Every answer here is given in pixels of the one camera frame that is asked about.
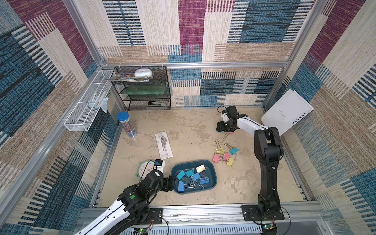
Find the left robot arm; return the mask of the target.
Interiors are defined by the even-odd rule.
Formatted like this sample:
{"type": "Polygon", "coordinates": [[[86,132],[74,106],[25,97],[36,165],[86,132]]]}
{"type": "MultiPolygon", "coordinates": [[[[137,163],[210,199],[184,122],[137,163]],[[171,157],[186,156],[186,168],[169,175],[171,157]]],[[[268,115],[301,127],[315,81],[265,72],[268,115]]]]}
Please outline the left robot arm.
{"type": "Polygon", "coordinates": [[[150,214],[150,203],[160,191],[174,188],[177,177],[164,177],[157,169],[152,170],[139,183],[129,186],[118,199],[90,224],[77,232],[78,235],[118,235],[135,224],[143,224],[150,214]]]}

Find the packaged ruler card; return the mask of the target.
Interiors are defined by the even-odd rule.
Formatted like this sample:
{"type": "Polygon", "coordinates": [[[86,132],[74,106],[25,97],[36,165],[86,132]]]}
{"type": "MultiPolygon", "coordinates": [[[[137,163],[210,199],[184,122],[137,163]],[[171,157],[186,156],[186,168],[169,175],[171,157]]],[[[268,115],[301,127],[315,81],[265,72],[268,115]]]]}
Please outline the packaged ruler card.
{"type": "Polygon", "coordinates": [[[169,159],[173,157],[172,149],[169,143],[167,132],[161,132],[155,134],[157,147],[161,160],[169,159]]]}

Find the teal plastic storage box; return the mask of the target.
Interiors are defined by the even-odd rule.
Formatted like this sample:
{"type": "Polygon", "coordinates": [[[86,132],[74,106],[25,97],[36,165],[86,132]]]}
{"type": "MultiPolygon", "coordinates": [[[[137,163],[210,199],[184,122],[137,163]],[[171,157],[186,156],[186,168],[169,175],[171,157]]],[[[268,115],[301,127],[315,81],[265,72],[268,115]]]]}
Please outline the teal plastic storage box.
{"type": "Polygon", "coordinates": [[[178,194],[211,190],[217,185],[214,165],[208,160],[177,164],[171,175],[175,177],[173,190],[178,194]]]}

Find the green round alarm clock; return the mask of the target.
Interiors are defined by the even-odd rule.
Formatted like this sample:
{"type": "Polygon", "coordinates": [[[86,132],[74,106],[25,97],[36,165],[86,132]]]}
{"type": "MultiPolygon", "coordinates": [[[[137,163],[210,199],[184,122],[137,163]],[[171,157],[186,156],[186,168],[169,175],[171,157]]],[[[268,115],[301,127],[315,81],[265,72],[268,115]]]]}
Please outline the green round alarm clock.
{"type": "Polygon", "coordinates": [[[139,164],[136,176],[144,179],[152,170],[157,169],[158,164],[153,160],[144,161],[139,164]]]}

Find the blue binder clip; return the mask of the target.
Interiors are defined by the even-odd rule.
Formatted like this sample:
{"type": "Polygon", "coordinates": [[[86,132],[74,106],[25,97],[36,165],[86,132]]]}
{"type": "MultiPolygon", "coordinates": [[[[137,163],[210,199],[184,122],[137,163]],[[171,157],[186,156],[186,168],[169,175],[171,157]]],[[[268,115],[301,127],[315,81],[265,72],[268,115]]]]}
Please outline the blue binder clip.
{"type": "Polygon", "coordinates": [[[195,184],[189,185],[189,184],[185,184],[184,181],[178,182],[178,192],[180,193],[183,193],[186,189],[195,189],[195,188],[196,188],[195,184]]]}
{"type": "Polygon", "coordinates": [[[197,184],[200,187],[201,190],[203,190],[204,188],[203,188],[202,184],[200,184],[199,178],[200,178],[200,175],[198,173],[195,173],[195,175],[191,177],[193,182],[195,184],[197,184]]]}
{"type": "Polygon", "coordinates": [[[199,173],[199,175],[200,175],[200,178],[199,178],[200,184],[204,185],[210,182],[209,177],[205,173],[201,172],[199,173]]]}

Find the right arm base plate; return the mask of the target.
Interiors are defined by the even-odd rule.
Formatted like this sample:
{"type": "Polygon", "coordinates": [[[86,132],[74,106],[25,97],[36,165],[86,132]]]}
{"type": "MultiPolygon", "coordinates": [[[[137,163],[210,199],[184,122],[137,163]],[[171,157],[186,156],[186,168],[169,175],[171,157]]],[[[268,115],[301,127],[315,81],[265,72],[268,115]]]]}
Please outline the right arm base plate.
{"type": "Polygon", "coordinates": [[[277,206],[276,209],[261,209],[258,204],[241,205],[244,221],[272,221],[285,220],[282,208],[277,206]]]}

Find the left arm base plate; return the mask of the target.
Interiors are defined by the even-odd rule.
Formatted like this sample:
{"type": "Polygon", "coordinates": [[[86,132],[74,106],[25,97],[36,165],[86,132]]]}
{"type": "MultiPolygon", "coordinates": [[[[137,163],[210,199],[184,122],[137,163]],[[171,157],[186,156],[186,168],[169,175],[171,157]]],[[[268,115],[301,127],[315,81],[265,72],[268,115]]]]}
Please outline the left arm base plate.
{"type": "Polygon", "coordinates": [[[159,225],[162,223],[163,208],[151,208],[144,225],[159,225]]]}

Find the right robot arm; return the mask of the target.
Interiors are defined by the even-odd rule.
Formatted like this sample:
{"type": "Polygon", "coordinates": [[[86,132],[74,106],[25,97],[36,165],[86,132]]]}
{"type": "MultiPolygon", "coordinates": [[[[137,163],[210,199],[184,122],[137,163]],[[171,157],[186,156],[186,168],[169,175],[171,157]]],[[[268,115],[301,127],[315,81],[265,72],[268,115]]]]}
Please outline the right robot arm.
{"type": "Polygon", "coordinates": [[[277,170],[284,155],[284,148],[276,127],[267,127],[240,114],[235,106],[219,112],[222,121],[217,123],[217,132],[244,130],[254,137],[254,155],[260,164],[260,191],[256,209],[246,214],[257,216],[257,220],[284,220],[277,189],[277,170]]]}

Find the teal binder clip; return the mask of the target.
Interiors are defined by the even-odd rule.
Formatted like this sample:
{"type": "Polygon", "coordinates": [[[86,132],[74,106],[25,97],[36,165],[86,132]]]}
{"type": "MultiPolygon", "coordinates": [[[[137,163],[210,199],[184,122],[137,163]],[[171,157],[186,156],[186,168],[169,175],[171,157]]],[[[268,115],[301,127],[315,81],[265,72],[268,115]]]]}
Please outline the teal binder clip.
{"type": "Polygon", "coordinates": [[[192,177],[192,176],[194,176],[194,175],[195,175],[195,171],[194,171],[194,169],[190,169],[190,170],[186,171],[186,175],[187,175],[188,177],[192,177]]]}
{"type": "Polygon", "coordinates": [[[229,148],[230,150],[230,154],[231,155],[235,155],[239,152],[239,149],[236,148],[236,147],[232,147],[231,145],[229,145],[228,143],[225,143],[225,145],[229,148]]]}
{"type": "Polygon", "coordinates": [[[190,185],[191,184],[191,182],[189,181],[189,179],[186,177],[186,173],[183,171],[183,170],[181,170],[178,174],[177,174],[177,179],[179,180],[179,181],[183,181],[184,183],[186,183],[186,184],[188,184],[188,185],[190,185]]]}

